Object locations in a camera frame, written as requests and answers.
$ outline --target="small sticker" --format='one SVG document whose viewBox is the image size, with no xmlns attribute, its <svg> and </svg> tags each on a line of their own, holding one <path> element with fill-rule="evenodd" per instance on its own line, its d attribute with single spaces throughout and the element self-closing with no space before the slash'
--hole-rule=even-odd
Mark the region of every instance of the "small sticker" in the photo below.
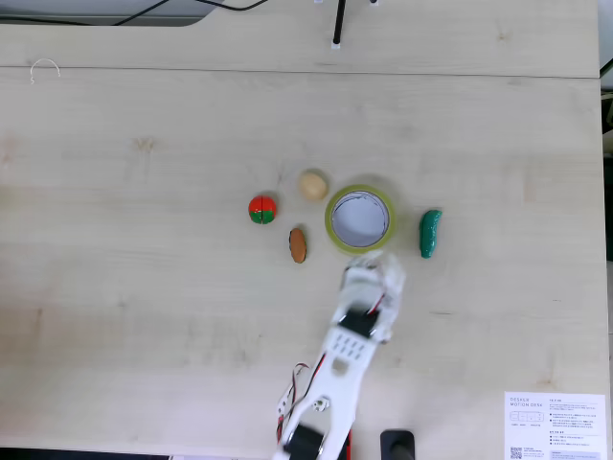
<svg viewBox="0 0 613 460">
<path fill-rule="evenodd" d="M 505 460 L 605 460 L 604 395 L 505 393 Z"/>
</svg>

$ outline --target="beige toy ball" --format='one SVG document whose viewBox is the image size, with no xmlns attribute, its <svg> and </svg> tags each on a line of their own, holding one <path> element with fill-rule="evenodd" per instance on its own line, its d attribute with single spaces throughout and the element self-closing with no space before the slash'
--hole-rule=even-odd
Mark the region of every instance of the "beige toy ball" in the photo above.
<svg viewBox="0 0 613 460">
<path fill-rule="evenodd" d="M 328 184 L 316 172 L 303 172 L 300 176 L 299 187 L 303 196 L 312 201 L 324 199 L 328 194 Z"/>
</svg>

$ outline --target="green toy cucumber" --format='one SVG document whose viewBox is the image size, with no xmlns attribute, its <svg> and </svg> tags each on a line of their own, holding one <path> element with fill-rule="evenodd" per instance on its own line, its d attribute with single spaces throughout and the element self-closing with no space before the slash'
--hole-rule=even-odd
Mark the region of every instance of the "green toy cucumber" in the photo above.
<svg viewBox="0 0 613 460">
<path fill-rule="evenodd" d="M 430 259 L 437 247 L 437 226 L 443 213 L 431 209 L 423 215 L 420 221 L 420 249 L 424 259 Z"/>
</svg>

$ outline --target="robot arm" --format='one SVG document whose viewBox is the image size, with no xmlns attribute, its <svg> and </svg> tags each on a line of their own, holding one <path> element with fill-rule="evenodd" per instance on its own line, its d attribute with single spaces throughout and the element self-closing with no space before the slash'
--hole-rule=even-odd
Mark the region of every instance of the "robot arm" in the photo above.
<svg viewBox="0 0 613 460">
<path fill-rule="evenodd" d="M 380 251 L 350 262 L 315 367 L 308 372 L 297 366 L 277 406 L 273 460 L 337 460 L 355 420 L 364 373 L 377 345 L 392 336 L 404 279 L 396 258 Z"/>
</svg>

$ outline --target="roll of tape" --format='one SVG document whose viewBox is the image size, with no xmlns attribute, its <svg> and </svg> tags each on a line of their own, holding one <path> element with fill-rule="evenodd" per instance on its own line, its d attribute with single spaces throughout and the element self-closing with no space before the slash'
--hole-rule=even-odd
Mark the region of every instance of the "roll of tape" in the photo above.
<svg viewBox="0 0 613 460">
<path fill-rule="evenodd" d="M 369 185 L 345 187 L 328 203 L 326 230 L 343 252 L 363 254 L 378 249 L 396 230 L 392 201 Z"/>
</svg>

